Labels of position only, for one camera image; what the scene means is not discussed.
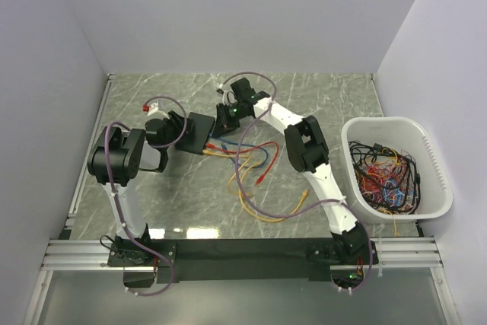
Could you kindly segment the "black network switch box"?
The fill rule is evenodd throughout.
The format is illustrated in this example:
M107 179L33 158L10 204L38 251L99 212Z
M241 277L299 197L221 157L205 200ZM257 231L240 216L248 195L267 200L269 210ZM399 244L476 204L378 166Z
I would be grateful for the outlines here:
M188 123L185 134L175 145L176 150L195 155L203 155L205 144L215 124L215 118L201 113L191 112Z

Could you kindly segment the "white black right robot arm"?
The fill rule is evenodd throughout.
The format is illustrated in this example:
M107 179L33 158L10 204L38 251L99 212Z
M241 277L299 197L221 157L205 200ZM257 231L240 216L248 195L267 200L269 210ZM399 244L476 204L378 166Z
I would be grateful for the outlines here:
M248 196L242 184L242 168L236 165L234 181L244 205L258 212L260 218L266 216L275 220L286 220L322 206L328 218L337 259L343 263L355 263L359 257L368 258L371 264L374 253L370 236L333 176L329 148L317 118L301 116L279 104L276 101L276 83L258 72L238 72L228 77L217 86L219 94L224 94L227 83L231 83L235 102L218 105L217 121L226 129L236 129L241 119L249 116L253 118L237 144L235 161L239 161L244 152L242 142L250 130L260 121L267 123L285 137L291 166L304 175L318 198L314 204L288 215L266 212Z

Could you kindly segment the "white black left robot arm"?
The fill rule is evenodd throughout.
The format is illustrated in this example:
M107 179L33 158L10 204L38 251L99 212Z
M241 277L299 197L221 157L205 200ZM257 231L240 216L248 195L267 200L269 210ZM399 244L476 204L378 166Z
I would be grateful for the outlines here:
M151 260L153 247L138 203L135 178L141 170L162 173L168 148L193 131L193 115L184 117L174 111L162 119L148 120L143 129L128 129L120 123L103 129L89 154L88 173L110 200L116 219L116 236L110 248L114 255L126 255L137 266Z

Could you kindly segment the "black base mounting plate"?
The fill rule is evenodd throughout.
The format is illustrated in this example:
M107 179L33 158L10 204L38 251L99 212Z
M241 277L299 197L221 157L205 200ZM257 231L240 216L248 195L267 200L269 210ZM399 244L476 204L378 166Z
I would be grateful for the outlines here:
M329 281L333 272L358 264L377 264L374 244L347 250L325 238L159 239L149 247L162 260L130 241L116 241L109 252L109 268L146 268L159 284L181 281L244 279L309 279Z

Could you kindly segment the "white plastic basket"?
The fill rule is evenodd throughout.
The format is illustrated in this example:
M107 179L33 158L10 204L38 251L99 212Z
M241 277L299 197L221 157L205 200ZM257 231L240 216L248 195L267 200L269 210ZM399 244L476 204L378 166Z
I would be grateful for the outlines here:
M369 224L432 220L454 200L431 137L405 117L356 117L342 127L344 190Z

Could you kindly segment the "aluminium front frame rail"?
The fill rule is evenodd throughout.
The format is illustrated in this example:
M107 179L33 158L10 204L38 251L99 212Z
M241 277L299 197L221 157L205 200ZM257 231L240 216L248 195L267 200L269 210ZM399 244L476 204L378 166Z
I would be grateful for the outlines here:
M375 238L381 269L441 268L443 261L432 237ZM109 267L109 250L98 241L51 240L42 271L122 271Z

